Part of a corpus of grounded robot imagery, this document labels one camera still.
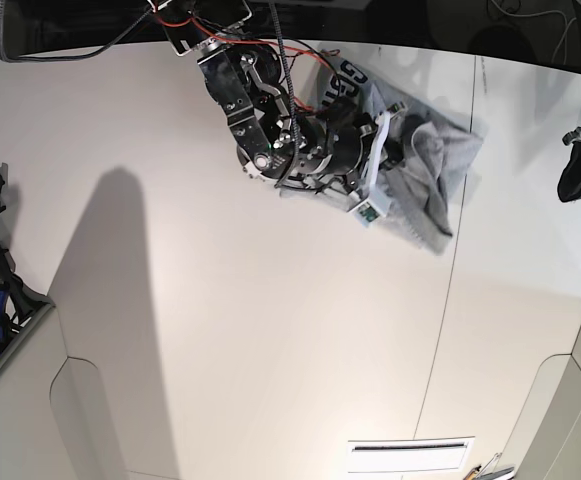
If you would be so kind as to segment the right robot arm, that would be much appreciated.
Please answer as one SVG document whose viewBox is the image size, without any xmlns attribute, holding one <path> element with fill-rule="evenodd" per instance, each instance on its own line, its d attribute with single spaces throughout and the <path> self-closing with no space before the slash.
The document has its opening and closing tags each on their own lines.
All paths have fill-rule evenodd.
<svg viewBox="0 0 581 480">
<path fill-rule="evenodd" d="M 355 99 L 348 63 L 336 66 L 332 53 L 286 41 L 275 8 L 262 33 L 247 28 L 246 1 L 152 1 L 149 8 L 178 55 L 198 52 L 207 92 L 250 176 L 289 192 L 360 197 L 370 174 L 402 162 L 400 142 L 380 139 L 378 114 Z M 292 82 L 299 57 L 314 59 L 326 76 L 312 105 Z"/>
</svg>

